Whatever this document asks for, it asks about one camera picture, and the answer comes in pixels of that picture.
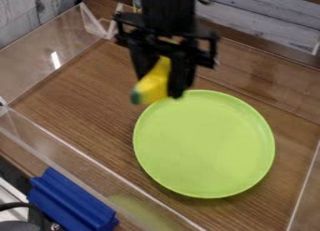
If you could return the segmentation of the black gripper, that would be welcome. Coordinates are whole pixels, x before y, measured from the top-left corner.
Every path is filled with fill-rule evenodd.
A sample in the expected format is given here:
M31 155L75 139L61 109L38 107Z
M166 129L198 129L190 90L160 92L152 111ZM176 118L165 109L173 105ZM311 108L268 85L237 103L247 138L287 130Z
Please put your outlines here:
M148 28L138 13L117 13L115 35L130 50L138 79L149 73L161 56L170 58L168 93L180 98L194 82L197 65L213 68L217 64L219 35L196 23L186 32L162 32Z

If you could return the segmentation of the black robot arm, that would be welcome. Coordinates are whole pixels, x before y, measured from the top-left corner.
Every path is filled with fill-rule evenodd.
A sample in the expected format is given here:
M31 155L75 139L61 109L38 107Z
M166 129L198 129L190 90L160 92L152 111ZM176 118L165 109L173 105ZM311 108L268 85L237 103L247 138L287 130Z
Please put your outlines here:
M196 19L197 0L141 0L141 13L114 15L120 27L118 39L128 44L140 79L161 60L169 59L172 97L181 97L192 86L197 66L213 68L219 35L201 30Z

